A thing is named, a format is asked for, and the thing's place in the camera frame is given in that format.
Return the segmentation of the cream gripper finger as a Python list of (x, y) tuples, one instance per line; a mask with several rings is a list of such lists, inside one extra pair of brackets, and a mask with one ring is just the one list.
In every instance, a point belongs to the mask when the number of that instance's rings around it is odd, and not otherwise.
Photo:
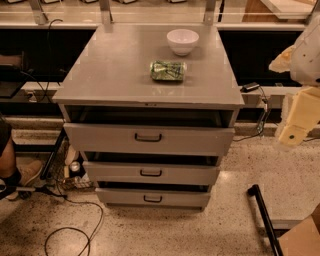
[(282, 51), (274, 60), (271, 61), (269, 69), (276, 73), (290, 72), (294, 49), (295, 47), (291, 45)]
[(277, 131), (282, 148), (298, 146), (320, 122), (320, 88), (304, 86), (290, 96), (283, 108), (281, 129)]

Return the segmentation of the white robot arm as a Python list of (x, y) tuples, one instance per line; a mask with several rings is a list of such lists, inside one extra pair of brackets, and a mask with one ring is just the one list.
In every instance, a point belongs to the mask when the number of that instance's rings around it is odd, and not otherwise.
[(302, 85), (288, 95), (276, 131), (282, 149), (298, 146), (320, 122), (320, 17), (311, 20), (292, 46), (286, 48), (269, 64), (273, 72), (288, 71), (293, 81)]

